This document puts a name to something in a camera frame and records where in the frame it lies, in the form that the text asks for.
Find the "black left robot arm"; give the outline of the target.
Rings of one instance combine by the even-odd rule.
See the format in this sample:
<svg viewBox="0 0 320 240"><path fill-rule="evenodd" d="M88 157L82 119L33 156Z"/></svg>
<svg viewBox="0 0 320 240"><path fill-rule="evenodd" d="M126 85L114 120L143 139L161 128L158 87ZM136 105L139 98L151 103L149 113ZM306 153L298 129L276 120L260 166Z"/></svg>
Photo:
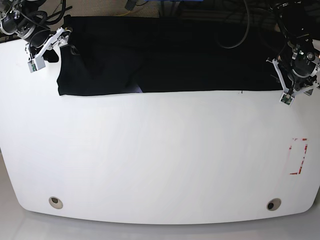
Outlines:
<svg viewBox="0 0 320 240"><path fill-rule="evenodd" d="M282 87L280 101L291 105L299 94L310 96L319 88L320 51L313 45L316 21L306 8L318 0L268 0L285 43L271 63Z"/></svg>

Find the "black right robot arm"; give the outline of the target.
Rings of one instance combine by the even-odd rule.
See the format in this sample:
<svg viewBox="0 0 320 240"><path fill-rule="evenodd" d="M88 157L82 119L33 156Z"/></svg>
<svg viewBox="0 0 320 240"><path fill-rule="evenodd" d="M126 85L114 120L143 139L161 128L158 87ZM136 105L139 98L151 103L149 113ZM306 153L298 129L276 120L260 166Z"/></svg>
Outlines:
<svg viewBox="0 0 320 240"><path fill-rule="evenodd" d="M67 2L60 2L61 10L48 15L39 8L44 0L2 0L0 2L0 36L16 35L26 41L25 51L29 54L29 60L36 55L49 62L59 61L54 45L67 42L69 30L52 31L51 26L57 24L64 17Z"/></svg>

